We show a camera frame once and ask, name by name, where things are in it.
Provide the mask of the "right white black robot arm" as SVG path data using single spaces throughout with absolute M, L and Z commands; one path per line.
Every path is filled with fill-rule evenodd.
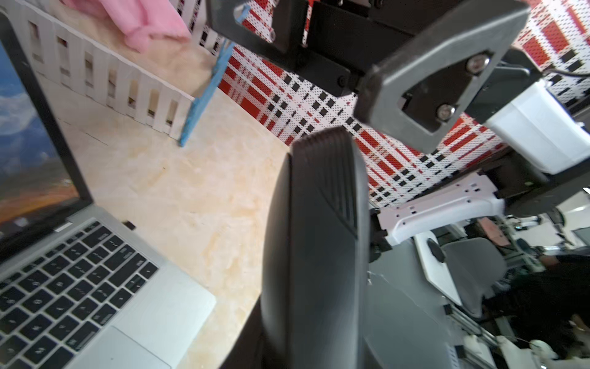
M 464 112 L 492 115 L 483 86 L 512 50 L 530 8 L 521 1 L 281 1 L 271 42 L 209 1 L 210 27 L 336 97 L 354 118 L 421 152 Z M 225 368 L 362 368 L 371 245 L 395 246 L 450 222 L 502 214 L 525 195 L 522 175 L 466 175 L 399 210 L 372 212 L 367 170 L 342 127 L 295 141 L 277 180 L 262 291 Z

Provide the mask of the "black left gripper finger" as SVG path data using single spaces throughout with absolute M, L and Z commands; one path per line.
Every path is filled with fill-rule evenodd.
M 285 156 L 267 219 L 261 295 L 225 368 L 361 368 L 370 255 L 367 173 L 350 133 Z

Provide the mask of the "small black usb receiver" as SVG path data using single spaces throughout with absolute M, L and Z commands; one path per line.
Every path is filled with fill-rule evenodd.
M 131 231 L 134 231 L 136 229 L 136 226 L 130 221 L 124 221 L 123 225 Z

